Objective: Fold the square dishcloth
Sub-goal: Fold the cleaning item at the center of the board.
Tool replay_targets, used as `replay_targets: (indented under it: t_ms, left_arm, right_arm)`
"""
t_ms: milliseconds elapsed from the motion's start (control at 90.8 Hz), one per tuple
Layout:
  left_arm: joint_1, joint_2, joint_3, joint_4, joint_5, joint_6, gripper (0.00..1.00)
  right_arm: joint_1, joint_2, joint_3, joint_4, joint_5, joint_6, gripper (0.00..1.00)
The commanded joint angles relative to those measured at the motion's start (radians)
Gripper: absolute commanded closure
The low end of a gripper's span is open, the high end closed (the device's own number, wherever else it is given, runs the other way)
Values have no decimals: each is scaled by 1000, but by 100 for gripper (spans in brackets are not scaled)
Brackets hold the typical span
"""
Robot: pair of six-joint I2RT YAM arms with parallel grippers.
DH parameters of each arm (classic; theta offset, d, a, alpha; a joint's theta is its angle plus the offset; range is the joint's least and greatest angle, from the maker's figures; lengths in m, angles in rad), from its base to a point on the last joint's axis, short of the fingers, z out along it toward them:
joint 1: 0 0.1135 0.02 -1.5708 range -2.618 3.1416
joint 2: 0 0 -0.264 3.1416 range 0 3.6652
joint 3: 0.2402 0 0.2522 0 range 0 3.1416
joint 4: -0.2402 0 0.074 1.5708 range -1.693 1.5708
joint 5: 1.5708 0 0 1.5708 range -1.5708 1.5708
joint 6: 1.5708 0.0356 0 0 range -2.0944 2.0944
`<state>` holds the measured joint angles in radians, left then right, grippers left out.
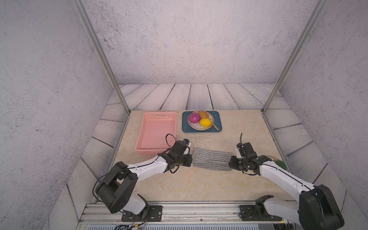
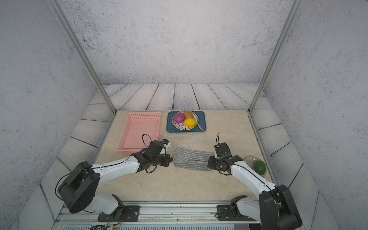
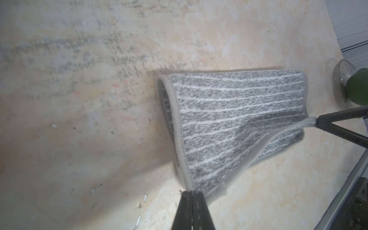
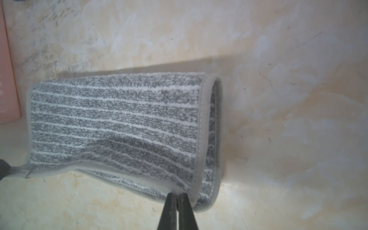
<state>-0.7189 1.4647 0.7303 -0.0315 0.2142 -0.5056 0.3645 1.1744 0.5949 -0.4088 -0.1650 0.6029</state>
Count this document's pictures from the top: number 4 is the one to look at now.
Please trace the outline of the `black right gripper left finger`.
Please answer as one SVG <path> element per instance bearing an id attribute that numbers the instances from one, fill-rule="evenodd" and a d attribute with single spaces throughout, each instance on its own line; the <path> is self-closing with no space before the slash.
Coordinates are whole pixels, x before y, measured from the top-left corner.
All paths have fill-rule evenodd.
<path id="1" fill-rule="evenodd" d="M 177 230 L 177 198 L 174 193 L 166 197 L 157 230 Z"/>

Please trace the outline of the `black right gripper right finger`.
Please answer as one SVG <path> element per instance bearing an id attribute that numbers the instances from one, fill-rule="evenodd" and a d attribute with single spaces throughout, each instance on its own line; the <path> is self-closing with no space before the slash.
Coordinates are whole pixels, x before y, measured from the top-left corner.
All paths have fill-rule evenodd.
<path id="1" fill-rule="evenodd" d="M 186 193 L 179 195 L 177 199 L 177 210 L 179 213 L 179 230 L 198 230 L 192 206 Z"/>

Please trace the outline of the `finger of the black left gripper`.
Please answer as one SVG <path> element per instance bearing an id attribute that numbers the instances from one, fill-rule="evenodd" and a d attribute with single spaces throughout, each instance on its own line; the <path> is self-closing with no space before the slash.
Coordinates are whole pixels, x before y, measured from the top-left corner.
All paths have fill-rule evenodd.
<path id="1" fill-rule="evenodd" d="M 11 166 L 5 161 L 0 159 L 0 181 L 10 174 Z"/>

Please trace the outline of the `grey striped dishcloth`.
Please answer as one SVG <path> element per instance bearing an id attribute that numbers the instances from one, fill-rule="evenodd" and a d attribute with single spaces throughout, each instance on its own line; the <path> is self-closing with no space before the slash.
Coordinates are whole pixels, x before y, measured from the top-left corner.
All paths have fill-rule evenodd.
<path id="1" fill-rule="evenodd" d="M 194 211 L 221 181 L 222 82 L 202 72 L 46 80 L 27 96 L 29 151 L 10 176 L 76 171 L 157 202 L 186 193 Z"/>

